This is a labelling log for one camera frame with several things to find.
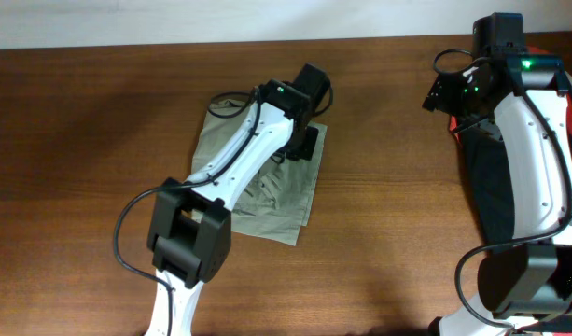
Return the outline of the khaki green shorts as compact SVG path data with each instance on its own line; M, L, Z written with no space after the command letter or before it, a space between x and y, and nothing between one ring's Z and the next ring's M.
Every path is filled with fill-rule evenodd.
M210 104L198 144L191 160L196 172L209 162L240 127L248 112L237 98L220 99ZM318 130L310 160L282 160L276 155L267 160L241 194L231 216L234 232L274 240L287 245L297 243L300 229L308 224L328 127L312 122Z

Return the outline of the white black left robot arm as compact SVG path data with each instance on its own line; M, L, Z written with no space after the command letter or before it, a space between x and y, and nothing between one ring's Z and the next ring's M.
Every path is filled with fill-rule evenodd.
M202 287L230 252L238 198L271 156L313 156L318 131L309 122L331 93L327 73L310 63L291 82L256 87L247 115L218 153L186 181L163 182L146 240L160 280L147 334L191 333Z

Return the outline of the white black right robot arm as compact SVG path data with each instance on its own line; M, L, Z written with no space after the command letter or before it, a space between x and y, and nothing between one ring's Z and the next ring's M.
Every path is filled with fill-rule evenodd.
M473 24L471 63L439 71L425 101L451 118L484 243L476 294L432 335L572 332L572 80L524 40L519 13Z

